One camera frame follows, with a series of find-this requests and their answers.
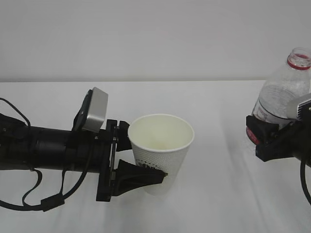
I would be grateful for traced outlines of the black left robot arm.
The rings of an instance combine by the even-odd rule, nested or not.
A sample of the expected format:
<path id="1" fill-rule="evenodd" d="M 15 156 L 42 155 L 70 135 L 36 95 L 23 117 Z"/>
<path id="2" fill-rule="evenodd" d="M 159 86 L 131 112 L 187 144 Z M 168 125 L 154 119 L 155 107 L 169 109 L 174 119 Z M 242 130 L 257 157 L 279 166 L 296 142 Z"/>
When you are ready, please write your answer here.
<path id="1" fill-rule="evenodd" d="M 131 150 L 125 121 L 109 119 L 98 133 L 28 127 L 23 121 L 0 116 L 0 168 L 84 171 L 99 175 L 96 201 L 133 189 L 161 184 L 167 173 L 156 165 L 137 166 L 124 160 L 115 164 L 115 153 Z"/>

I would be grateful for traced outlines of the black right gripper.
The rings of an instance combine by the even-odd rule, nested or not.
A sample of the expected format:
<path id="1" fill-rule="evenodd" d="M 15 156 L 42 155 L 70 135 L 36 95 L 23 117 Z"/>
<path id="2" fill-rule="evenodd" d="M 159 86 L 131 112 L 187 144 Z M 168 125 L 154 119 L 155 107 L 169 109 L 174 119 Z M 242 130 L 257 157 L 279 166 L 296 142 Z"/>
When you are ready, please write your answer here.
<path id="1" fill-rule="evenodd" d="M 264 162 L 292 157 L 301 160 L 306 156 L 306 165 L 311 166 L 311 124 L 309 122 L 296 121 L 279 131 L 278 124 L 247 116 L 246 135 L 257 145 L 256 156 Z"/>

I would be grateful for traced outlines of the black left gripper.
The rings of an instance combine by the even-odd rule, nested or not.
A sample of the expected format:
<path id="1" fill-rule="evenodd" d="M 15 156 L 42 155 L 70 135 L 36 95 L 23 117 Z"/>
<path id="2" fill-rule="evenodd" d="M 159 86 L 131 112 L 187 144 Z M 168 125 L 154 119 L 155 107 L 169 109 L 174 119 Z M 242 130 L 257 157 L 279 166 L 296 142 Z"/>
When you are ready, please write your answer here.
<path id="1" fill-rule="evenodd" d="M 162 170 L 148 166 L 137 166 L 124 160 L 119 160 L 117 169 L 111 168 L 111 152 L 132 149 L 128 137 L 129 126 L 130 124 L 125 121 L 120 121 L 118 125 L 117 120 L 109 119 L 106 123 L 106 129 L 100 130 L 99 136 L 103 149 L 101 150 L 102 157 L 96 201 L 110 201 L 111 196 L 117 197 L 137 188 L 161 184 L 168 175 Z M 112 188 L 111 170 L 113 170 Z"/>

